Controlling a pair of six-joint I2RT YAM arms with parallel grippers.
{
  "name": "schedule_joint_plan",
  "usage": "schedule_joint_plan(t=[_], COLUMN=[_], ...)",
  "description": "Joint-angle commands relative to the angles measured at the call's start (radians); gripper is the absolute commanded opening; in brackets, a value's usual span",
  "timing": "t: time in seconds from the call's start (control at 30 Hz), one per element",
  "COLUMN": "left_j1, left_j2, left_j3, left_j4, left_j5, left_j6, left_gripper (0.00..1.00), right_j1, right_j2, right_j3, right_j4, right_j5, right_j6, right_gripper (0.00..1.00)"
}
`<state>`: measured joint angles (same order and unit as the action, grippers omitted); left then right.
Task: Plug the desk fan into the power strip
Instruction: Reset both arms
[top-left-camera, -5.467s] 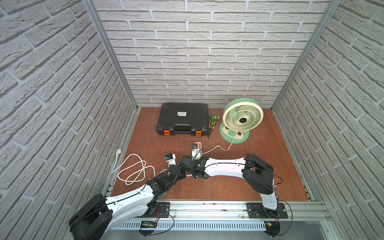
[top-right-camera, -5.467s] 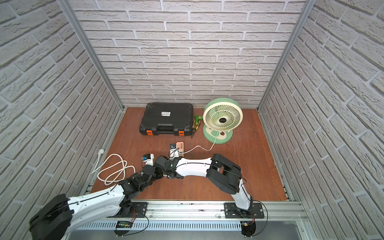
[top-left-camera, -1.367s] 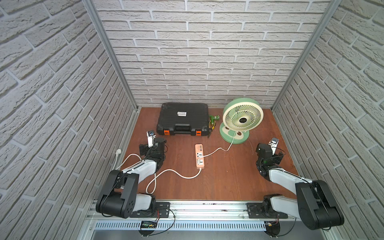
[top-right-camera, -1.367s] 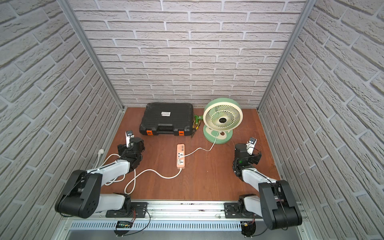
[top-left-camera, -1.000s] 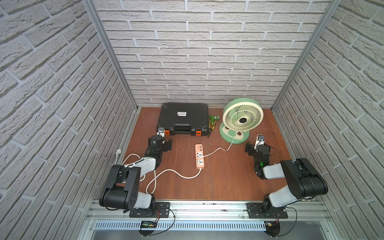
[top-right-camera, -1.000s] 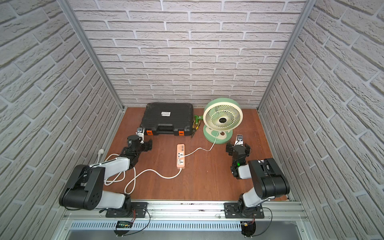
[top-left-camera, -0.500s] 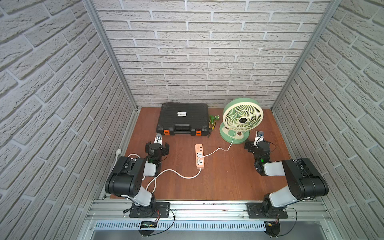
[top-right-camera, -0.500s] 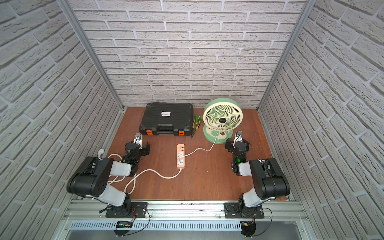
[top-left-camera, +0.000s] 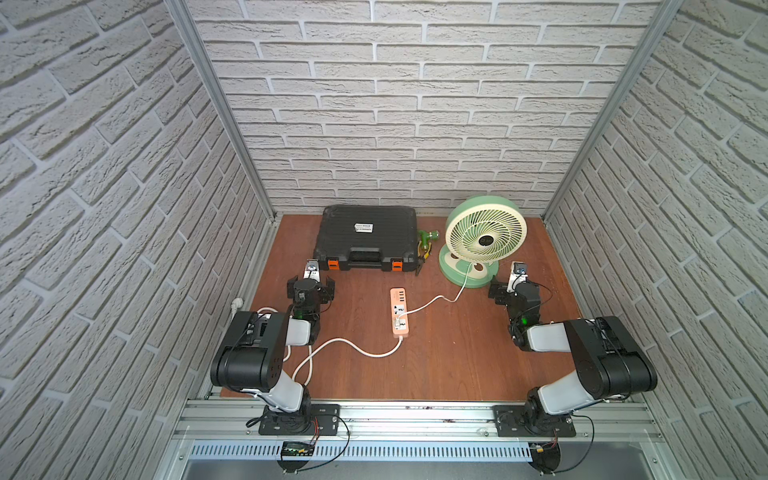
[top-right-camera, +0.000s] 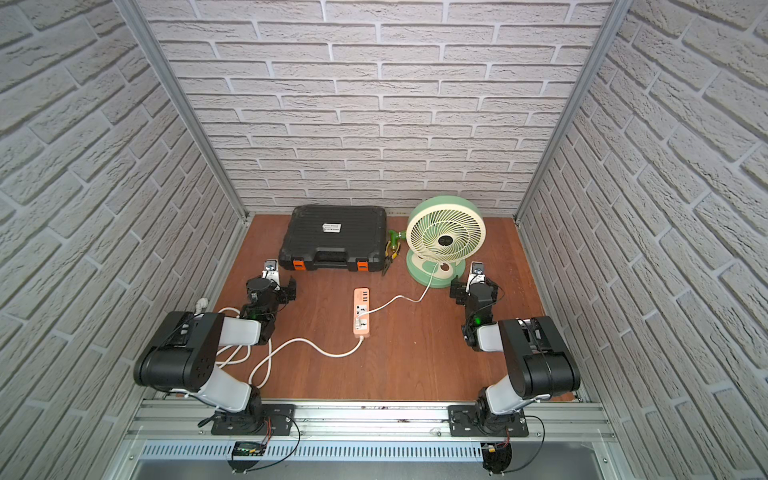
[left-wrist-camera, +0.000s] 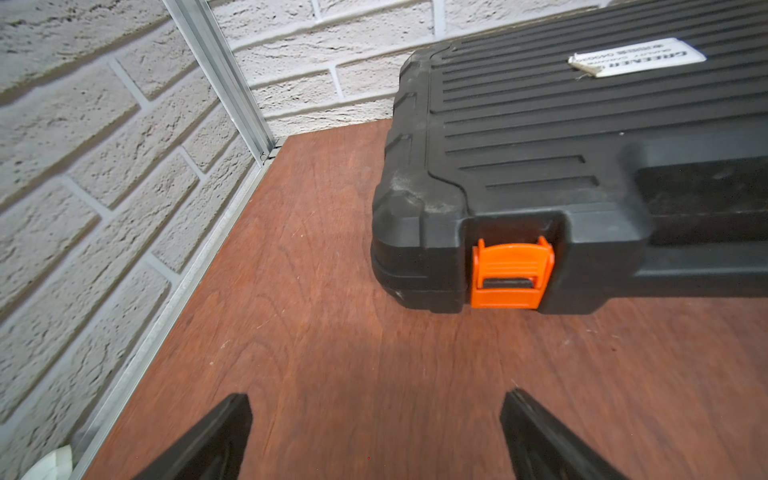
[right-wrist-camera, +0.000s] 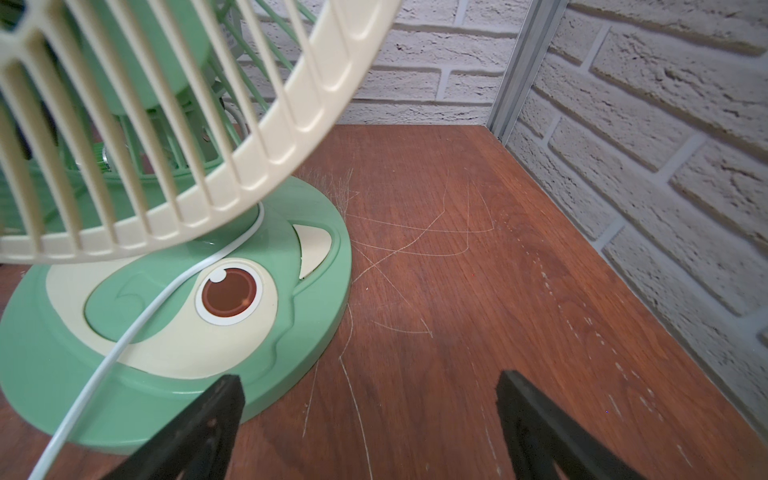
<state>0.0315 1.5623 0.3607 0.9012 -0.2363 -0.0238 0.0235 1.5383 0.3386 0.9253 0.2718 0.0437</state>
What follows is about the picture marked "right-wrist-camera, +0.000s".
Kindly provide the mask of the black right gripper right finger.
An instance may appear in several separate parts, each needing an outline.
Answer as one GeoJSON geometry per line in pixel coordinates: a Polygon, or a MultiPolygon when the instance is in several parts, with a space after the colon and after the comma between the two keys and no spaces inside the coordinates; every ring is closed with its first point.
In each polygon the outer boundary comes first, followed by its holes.
{"type": "Polygon", "coordinates": [[[497,410],[518,479],[640,479],[515,370],[500,374],[497,410]]]}

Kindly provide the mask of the green and cream desk fan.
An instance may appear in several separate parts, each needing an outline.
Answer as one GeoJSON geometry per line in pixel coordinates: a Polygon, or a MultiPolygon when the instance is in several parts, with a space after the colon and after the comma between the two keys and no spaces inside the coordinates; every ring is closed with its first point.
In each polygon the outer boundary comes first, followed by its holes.
{"type": "Polygon", "coordinates": [[[318,359],[348,296],[344,222],[296,170],[352,100],[396,1],[5,1],[1,391],[53,435],[104,356],[184,282],[67,440],[137,449],[225,374],[243,419],[318,359]]]}

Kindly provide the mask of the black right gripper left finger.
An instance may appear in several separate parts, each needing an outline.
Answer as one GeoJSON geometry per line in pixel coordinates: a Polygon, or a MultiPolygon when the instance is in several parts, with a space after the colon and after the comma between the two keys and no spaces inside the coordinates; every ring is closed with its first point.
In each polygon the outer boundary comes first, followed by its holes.
{"type": "Polygon", "coordinates": [[[240,377],[224,375],[106,479],[223,479],[245,397],[240,377]]]}

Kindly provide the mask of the white fan power cord plug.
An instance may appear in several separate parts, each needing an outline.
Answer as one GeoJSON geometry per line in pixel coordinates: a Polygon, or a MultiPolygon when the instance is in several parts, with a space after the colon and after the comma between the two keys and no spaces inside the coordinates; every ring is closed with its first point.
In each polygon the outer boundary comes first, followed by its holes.
{"type": "Polygon", "coordinates": [[[142,328],[156,313],[156,311],[184,282],[199,274],[205,268],[213,265],[215,262],[222,260],[226,256],[232,254],[236,249],[241,247],[247,240],[255,235],[260,229],[264,221],[264,217],[265,206],[263,202],[259,202],[258,215],[256,220],[248,229],[246,229],[240,236],[235,238],[216,253],[204,258],[203,260],[180,273],[149,303],[149,305],[142,311],[137,319],[123,333],[123,335],[111,348],[111,350],[104,356],[103,360],[100,362],[94,373],[84,384],[80,393],[72,403],[71,407],[68,409],[61,423],[49,440],[47,446],[43,450],[43,453],[39,457],[37,463],[35,464],[28,477],[29,480],[44,479],[46,477],[64,444],[66,443],[70,433],[74,430],[74,427],[83,415],[86,407],[95,395],[97,389],[105,380],[112,367],[117,363],[123,352],[131,344],[134,337],[142,330],[142,328]]]}

